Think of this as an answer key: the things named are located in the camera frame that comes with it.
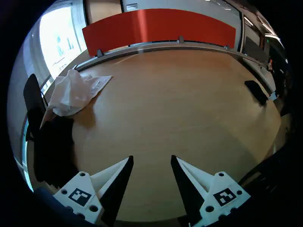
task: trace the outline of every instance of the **window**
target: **window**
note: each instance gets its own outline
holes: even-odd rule
[[[71,5],[42,16],[40,45],[53,79],[81,53],[73,25]]]

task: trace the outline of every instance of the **wooden table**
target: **wooden table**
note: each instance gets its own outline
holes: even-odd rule
[[[172,154],[210,174],[226,171],[237,181],[263,160],[280,126],[273,102],[258,104],[244,85],[256,79],[227,54],[156,51],[81,74],[113,78],[74,116],[79,170],[94,174],[134,156],[118,220],[185,214]]]

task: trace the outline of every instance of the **office chair backrest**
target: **office chair backrest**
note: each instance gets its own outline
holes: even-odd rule
[[[39,133],[40,124],[46,111],[45,104],[41,97],[39,83],[35,74],[30,75],[28,78],[24,86],[23,96],[27,108],[27,117],[29,123],[26,135],[26,140],[28,140],[30,133],[32,133],[34,138]]]

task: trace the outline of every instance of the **white cloth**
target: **white cloth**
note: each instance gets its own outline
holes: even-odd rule
[[[112,76],[81,76],[76,70],[69,70],[66,76],[55,80],[48,109],[59,116],[70,116],[82,110]]]

